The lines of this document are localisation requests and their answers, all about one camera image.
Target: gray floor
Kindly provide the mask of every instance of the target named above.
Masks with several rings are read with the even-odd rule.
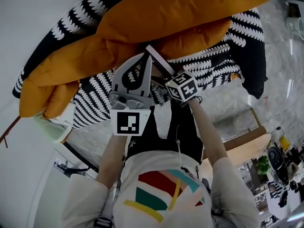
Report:
[[[286,29],[288,5],[270,0],[258,7],[265,35],[267,77],[259,100],[249,96],[240,80],[205,90],[202,106],[223,140],[256,126],[252,106],[268,132],[281,126],[294,145],[304,140],[304,42]],[[171,119],[170,103],[155,110],[158,132],[166,137]],[[74,130],[68,143],[92,164],[98,165],[110,136],[111,123],[103,122]],[[274,133],[277,140],[281,133]]]

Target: wooden chair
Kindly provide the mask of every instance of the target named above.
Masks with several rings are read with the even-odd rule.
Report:
[[[253,108],[250,110],[258,127],[252,130],[249,129],[247,133],[240,134],[224,142],[227,155],[235,166],[257,157],[267,147],[271,138],[265,127],[261,125],[255,110]],[[203,153],[202,159],[203,161],[200,166],[204,175],[212,175],[212,167],[207,159],[206,152]]]

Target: black and white fabric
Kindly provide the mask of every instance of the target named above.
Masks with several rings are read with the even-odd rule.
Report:
[[[288,190],[287,187],[285,187],[285,186],[283,186],[283,185],[281,185],[281,184],[278,184],[278,183],[276,183],[276,182],[274,182],[274,181],[270,181],[270,182],[268,183],[268,186],[270,186],[270,185],[272,185],[272,186],[275,187],[275,191],[271,192],[272,197],[273,197],[274,199],[277,199],[277,198],[281,197],[281,194],[282,194],[283,192],[285,192],[285,191]]]
[[[96,32],[102,16],[121,0],[83,0],[70,10],[37,46],[13,89],[20,98],[24,79],[52,52]],[[259,98],[266,80],[264,35],[257,9],[231,17],[231,26],[224,38],[215,46],[187,57],[170,60],[172,66],[182,65],[198,81],[201,90],[217,87],[231,81],[231,73],[241,76],[244,88]],[[104,72],[80,81],[73,98],[76,104],[73,128],[81,128],[110,119],[113,71]],[[136,82],[138,69],[129,73],[130,83]],[[154,104],[169,100],[167,92],[151,87]]]
[[[171,66],[182,65],[185,71],[190,71],[198,81],[201,90],[214,88],[231,81],[231,74],[240,74],[242,83],[251,81],[251,75],[257,73],[261,62],[266,67],[264,35],[257,9],[239,13],[232,16],[232,23],[224,38],[216,45],[201,52],[170,60]],[[252,51],[261,51],[257,57]],[[241,54],[246,54],[248,60],[244,60]],[[90,124],[110,119],[111,108],[108,94],[111,91],[112,71],[91,77],[87,84],[82,84],[74,97],[76,113],[74,115],[74,128],[81,128]],[[139,70],[129,73],[130,84],[138,79]],[[264,85],[264,78],[257,76],[257,81]],[[154,104],[163,104],[169,100],[167,92],[152,85],[150,96]]]
[[[24,79],[51,53],[96,33],[103,15],[122,0],[83,0],[71,9],[42,39],[28,59],[13,88],[20,98]]]

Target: white wall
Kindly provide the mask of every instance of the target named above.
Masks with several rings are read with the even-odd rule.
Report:
[[[81,0],[0,0],[0,135],[18,116],[11,94],[27,59],[61,17]],[[25,228],[42,174],[57,149],[68,160],[75,156],[53,144],[31,119],[21,119],[0,144],[0,224]]]
[[[69,180],[56,167],[51,169],[39,201],[34,228],[60,228]]]

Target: colorful graphic print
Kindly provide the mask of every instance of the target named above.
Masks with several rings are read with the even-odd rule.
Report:
[[[152,216],[158,222],[163,220],[162,214],[158,211],[173,210],[177,198],[187,187],[194,193],[201,186],[192,176],[180,170],[146,172],[138,176],[138,181],[148,184],[151,188],[164,191],[171,196],[168,204],[162,198],[137,187],[135,201],[128,199],[124,201],[125,205]],[[195,206],[203,205],[204,203],[203,197]]]

